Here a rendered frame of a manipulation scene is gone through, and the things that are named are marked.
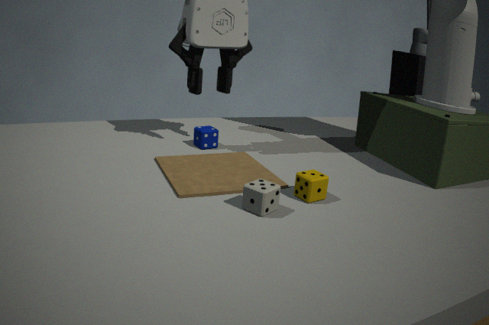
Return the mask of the tan flat mat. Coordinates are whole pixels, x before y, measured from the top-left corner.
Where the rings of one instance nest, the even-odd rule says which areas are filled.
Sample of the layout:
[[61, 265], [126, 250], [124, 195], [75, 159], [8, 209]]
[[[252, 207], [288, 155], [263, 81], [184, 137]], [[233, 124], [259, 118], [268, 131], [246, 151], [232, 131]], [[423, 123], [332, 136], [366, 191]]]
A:
[[243, 193], [245, 184], [263, 179], [288, 184], [244, 152], [155, 157], [179, 198]]

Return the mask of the white die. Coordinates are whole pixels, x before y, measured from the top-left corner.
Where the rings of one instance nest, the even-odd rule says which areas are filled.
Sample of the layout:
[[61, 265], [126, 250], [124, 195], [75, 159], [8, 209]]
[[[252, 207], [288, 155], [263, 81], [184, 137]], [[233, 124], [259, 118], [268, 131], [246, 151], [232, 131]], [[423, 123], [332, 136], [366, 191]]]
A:
[[258, 179], [244, 185], [242, 209], [258, 216], [278, 210], [280, 185]]

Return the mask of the yellow die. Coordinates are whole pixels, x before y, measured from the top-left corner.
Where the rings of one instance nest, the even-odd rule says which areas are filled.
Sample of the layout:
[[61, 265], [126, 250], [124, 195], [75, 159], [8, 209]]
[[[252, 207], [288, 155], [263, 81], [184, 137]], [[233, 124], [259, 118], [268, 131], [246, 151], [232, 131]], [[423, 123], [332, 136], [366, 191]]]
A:
[[301, 171], [296, 173], [294, 195], [307, 203], [326, 198], [329, 177], [316, 171]]

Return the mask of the blue die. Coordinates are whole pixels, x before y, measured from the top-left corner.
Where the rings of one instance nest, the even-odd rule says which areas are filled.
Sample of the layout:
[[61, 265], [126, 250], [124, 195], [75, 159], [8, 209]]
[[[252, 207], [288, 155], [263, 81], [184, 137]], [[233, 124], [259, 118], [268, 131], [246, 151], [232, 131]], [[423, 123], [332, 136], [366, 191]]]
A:
[[199, 126], [194, 128], [193, 144], [204, 150], [218, 147], [219, 130], [212, 126]]

